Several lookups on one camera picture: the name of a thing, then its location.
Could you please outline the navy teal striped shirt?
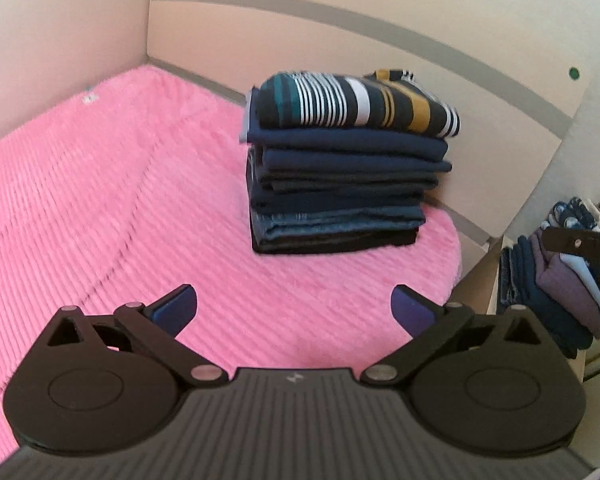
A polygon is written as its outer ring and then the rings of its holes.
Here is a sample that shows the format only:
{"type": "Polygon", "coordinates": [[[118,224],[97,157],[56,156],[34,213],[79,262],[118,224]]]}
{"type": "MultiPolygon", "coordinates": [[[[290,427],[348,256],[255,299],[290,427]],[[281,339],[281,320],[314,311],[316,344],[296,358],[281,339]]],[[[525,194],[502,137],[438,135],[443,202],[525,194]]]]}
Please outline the navy teal striped shirt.
{"type": "Polygon", "coordinates": [[[419,84],[408,70],[376,70],[355,77],[281,72],[253,90],[251,103],[264,128],[367,128],[457,136],[460,114],[419,84]]]}

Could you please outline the pile of clothes on shelf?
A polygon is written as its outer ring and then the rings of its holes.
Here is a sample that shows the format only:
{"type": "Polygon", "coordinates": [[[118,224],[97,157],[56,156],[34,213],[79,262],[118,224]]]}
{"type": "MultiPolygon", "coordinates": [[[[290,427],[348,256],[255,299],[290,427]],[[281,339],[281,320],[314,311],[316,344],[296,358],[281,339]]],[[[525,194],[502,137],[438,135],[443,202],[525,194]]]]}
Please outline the pile of clothes on shelf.
{"type": "Polygon", "coordinates": [[[600,232],[600,203],[558,202],[531,235],[502,249],[496,312],[514,304],[529,308],[562,354],[574,359],[600,339],[600,263],[547,249],[542,235],[548,228],[600,232]]]}

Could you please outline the stack of dark folded clothes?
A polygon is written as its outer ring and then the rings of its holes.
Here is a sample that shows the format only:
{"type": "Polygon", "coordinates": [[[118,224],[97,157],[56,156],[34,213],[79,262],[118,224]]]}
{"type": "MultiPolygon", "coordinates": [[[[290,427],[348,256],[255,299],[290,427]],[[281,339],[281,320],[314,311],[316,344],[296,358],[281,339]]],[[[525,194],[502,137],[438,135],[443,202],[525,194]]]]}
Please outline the stack of dark folded clothes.
{"type": "Polygon", "coordinates": [[[251,244],[261,255],[331,254],[415,243],[422,201],[451,171],[448,144],[366,128],[265,127],[252,89],[247,144],[251,244]]]}

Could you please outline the pink ribbed bed blanket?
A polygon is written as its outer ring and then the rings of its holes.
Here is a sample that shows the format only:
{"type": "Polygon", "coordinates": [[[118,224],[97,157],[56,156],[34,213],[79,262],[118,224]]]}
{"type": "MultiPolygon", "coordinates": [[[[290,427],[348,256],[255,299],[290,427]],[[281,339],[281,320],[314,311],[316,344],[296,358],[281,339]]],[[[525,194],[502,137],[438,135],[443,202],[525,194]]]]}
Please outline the pink ribbed bed blanket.
{"type": "Polygon", "coordinates": [[[226,370],[362,370],[407,340],[394,286],[449,298],[460,240],[436,208],[411,246],[253,252],[241,125],[238,106],[144,66],[0,141],[0,463],[16,446],[3,390],[63,306],[106,314],[189,284],[181,342],[226,370]]]}

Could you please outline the beige headboard with grey stripe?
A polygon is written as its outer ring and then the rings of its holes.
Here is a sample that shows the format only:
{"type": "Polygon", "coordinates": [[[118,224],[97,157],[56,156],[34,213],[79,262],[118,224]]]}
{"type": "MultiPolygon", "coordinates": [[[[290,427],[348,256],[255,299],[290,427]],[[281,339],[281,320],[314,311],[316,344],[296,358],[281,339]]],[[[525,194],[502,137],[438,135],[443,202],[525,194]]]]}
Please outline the beige headboard with grey stripe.
{"type": "Polygon", "coordinates": [[[250,99],[268,133],[438,138],[432,198],[475,244],[502,235],[572,126],[591,72],[476,0],[149,0],[147,53],[250,99]]]}

